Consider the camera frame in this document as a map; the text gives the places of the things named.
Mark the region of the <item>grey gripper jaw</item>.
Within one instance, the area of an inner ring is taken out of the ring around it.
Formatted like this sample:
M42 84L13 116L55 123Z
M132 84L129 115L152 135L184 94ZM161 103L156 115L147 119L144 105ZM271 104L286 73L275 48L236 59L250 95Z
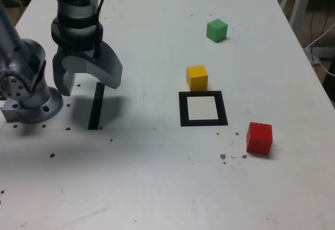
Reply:
M96 77L102 84L117 89L121 83L122 64L113 49L104 41L95 50L98 56L69 55L62 66L70 73L86 73Z

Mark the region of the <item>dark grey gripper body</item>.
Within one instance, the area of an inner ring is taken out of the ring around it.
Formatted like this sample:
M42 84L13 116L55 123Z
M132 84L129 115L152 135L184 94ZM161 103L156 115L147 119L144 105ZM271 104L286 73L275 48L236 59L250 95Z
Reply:
M77 56L84 59L95 60L101 56L99 44L79 43L60 44L57 50L57 59L61 60L66 56Z

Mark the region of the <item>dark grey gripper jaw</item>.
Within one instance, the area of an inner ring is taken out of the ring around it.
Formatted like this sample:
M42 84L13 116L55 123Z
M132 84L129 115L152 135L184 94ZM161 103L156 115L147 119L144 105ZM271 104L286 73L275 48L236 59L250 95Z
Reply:
M64 96L70 96L75 81L75 75L67 71L63 65L62 60L66 57L61 47L58 47L56 54L53 57L53 79L54 83Z

